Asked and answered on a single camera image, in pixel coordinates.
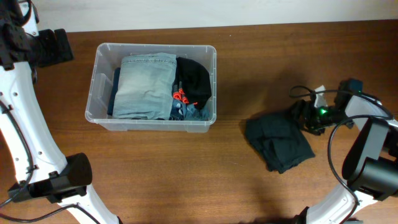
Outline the black garment with red cuff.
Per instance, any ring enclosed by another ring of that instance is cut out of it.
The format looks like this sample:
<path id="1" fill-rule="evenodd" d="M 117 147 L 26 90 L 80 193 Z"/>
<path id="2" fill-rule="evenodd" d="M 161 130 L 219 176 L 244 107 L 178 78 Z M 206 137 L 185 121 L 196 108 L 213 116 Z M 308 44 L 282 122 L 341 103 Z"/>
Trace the black garment with red cuff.
<path id="1" fill-rule="evenodd" d="M 203 109 L 212 96 L 207 69 L 192 59 L 178 57 L 172 96 L 198 110 Z"/>

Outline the light blue denim shirt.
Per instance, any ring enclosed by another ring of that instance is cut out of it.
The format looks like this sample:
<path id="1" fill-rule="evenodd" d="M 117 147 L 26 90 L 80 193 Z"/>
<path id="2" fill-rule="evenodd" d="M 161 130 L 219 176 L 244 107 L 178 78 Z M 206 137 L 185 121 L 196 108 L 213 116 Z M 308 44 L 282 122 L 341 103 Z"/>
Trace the light blue denim shirt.
<path id="1" fill-rule="evenodd" d="M 193 104 L 187 105 L 179 100 L 173 100 L 169 120 L 172 121 L 208 121 L 210 117 L 207 107 L 201 110 Z"/>

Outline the light grey-blue jeans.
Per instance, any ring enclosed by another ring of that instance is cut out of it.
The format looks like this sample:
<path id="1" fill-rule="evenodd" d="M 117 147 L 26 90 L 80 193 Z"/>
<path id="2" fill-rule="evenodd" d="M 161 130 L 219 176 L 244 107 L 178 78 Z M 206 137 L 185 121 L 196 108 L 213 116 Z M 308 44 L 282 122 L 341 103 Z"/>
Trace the light grey-blue jeans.
<path id="1" fill-rule="evenodd" d="M 177 56 L 167 53 L 131 55 L 121 60 L 114 98 L 116 119 L 168 120 Z"/>

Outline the dark blue jeans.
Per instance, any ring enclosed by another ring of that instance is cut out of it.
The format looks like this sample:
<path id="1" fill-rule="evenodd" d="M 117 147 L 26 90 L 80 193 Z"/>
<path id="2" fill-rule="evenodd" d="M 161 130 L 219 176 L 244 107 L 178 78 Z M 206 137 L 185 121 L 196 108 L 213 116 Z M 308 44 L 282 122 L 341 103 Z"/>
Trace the dark blue jeans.
<path id="1" fill-rule="evenodd" d="M 107 109 L 107 115 L 110 115 L 110 116 L 113 115 L 114 101 L 115 101 L 116 93 L 118 91 L 120 71 L 121 71 L 120 67 L 118 67 L 114 70 L 113 86 L 111 89 L 111 94 L 109 96 L 109 103 L 108 103 L 108 109 Z"/>

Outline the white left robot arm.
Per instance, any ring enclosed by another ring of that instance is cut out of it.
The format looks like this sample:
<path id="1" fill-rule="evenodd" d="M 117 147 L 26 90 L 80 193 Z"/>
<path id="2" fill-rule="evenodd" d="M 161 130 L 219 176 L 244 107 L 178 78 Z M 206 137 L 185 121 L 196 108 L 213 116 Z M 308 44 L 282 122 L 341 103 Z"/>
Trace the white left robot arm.
<path id="1" fill-rule="evenodd" d="M 13 158 L 16 183 L 8 202 L 46 198 L 80 223 L 119 223 L 95 192 L 83 153 L 65 156 L 38 104 L 36 69 L 73 60 L 65 30 L 38 30 L 31 1 L 1 1 L 1 133 Z"/>

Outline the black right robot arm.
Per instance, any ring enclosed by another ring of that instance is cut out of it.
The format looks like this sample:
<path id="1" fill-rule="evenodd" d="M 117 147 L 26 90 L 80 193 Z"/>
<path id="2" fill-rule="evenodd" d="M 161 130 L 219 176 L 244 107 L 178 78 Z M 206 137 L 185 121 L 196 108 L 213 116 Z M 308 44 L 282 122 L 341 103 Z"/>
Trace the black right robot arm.
<path id="1" fill-rule="evenodd" d="M 324 97 L 328 92 L 324 86 L 308 89 L 308 101 L 304 95 L 289 94 L 297 99 L 290 115 L 301 130 L 319 136 L 332 128 L 327 158 L 339 182 L 323 201 L 296 215 L 294 223 L 356 223 L 353 215 L 364 207 L 397 196 L 397 120 L 377 97 L 363 91 L 360 80 L 340 82 L 332 106 Z M 331 153 L 333 138 L 342 126 L 357 127 L 359 134 L 338 174 Z"/>

